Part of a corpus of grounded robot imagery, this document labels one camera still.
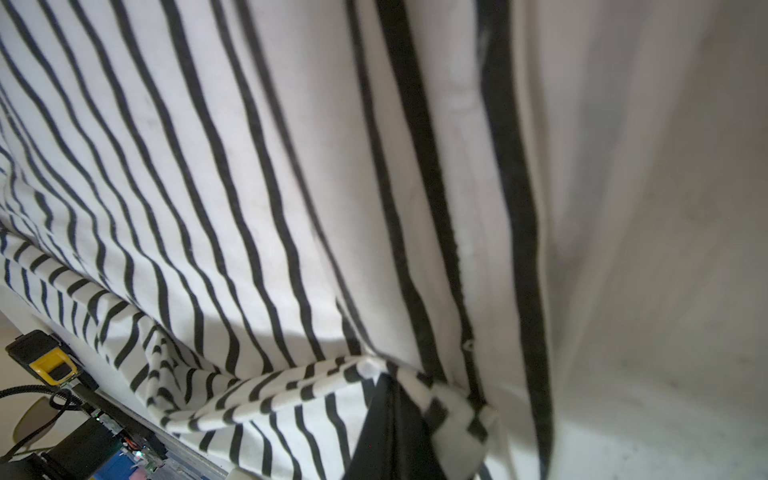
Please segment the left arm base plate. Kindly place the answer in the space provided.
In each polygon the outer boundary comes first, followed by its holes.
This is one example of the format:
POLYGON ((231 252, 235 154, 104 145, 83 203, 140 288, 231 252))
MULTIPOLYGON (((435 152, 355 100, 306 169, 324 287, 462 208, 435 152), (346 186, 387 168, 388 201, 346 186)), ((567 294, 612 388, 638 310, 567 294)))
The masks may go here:
POLYGON ((1 463, 3 479, 90 479, 119 453, 152 471, 168 458, 166 446, 144 428, 133 432, 108 415, 86 420, 53 448, 1 463))

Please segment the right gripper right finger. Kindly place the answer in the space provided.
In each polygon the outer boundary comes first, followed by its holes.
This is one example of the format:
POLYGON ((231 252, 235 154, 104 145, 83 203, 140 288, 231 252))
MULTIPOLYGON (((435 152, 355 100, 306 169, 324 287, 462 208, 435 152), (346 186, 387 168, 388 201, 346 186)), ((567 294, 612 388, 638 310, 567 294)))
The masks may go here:
POLYGON ((445 475, 436 459, 418 407, 397 385, 394 397, 394 478, 438 480, 445 475))

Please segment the black white striped tank top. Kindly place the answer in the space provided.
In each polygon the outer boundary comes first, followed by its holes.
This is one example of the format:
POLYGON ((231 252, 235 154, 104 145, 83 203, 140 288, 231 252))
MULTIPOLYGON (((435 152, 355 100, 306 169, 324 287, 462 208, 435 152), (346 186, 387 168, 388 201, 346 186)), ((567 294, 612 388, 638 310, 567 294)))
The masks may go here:
POLYGON ((210 460, 767 475, 763 1, 5 1, 1 286, 210 460))

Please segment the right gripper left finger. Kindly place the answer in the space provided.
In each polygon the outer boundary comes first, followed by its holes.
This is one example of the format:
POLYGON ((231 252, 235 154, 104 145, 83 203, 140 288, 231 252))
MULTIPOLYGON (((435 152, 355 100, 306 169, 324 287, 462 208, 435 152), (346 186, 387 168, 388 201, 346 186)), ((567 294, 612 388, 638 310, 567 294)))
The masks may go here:
POLYGON ((381 376, 344 480, 390 480, 395 460, 395 387, 381 376))

